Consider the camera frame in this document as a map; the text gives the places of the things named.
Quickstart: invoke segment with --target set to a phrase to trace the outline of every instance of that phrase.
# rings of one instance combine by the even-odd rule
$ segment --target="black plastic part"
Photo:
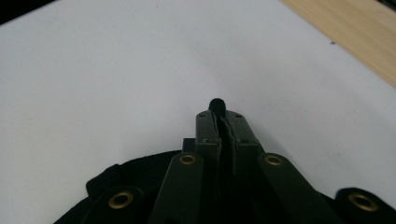
[[[286,158],[262,153],[257,158],[262,197],[257,201],[279,223],[340,224],[342,219]]]
[[[204,160],[195,153],[176,155],[166,173],[149,224],[199,222]]]
[[[114,195],[128,191],[132,195],[132,201],[122,208],[112,208],[109,205],[110,198]],[[109,189],[93,205],[87,213],[81,224],[130,224],[134,223],[140,217],[142,203],[144,201],[143,192],[131,186],[118,186]]]
[[[335,205],[348,223],[396,223],[396,211],[380,198],[363,189],[339,190],[335,196]]]
[[[196,116],[182,151],[109,167],[56,224],[396,223],[396,211],[370,192],[342,189],[333,200],[315,191],[220,99]]]

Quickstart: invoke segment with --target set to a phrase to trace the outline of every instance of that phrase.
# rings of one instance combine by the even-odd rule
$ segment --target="black rubber tip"
[[[216,116],[225,117],[225,103],[220,98],[213,99],[209,104],[209,110],[216,114]]]

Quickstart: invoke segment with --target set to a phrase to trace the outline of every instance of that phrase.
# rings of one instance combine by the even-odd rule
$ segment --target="brass grommet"
[[[192,156],[192,155],[184,155],[184,156],[181,156],[178,160],[179,160],[182,164],[185,164],[185,165],[193,164],[193,163],[195,163],[195,161],[196,161],[195,157]]]
[[[280,159],[278,156],[274,156],[274,155],[266,156],[265,161],[271,165],[280,165],[283,163],[282,159]]]
[[[123,207],[128,206],[132,200],[134,199],[134,195],[129,190],[121,191],[108,200],[108,206],[113,209],[121,209]]]
[[[348,199],[355,204],[355,206],[367,212],[374,212],[379,208],[373,200],[359,193],[349,194]]]

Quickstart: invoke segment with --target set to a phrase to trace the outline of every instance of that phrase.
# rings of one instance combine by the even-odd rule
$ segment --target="white surface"
[[[396,91],[277,1],[59,1],[0,27],[0,223],[51,223],[212,98],[318,190],[396,207]]]

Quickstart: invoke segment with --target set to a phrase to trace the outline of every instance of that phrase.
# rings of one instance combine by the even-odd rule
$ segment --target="wooden surface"
[[[396,88],[396,13],[374,0],[282,0]]]

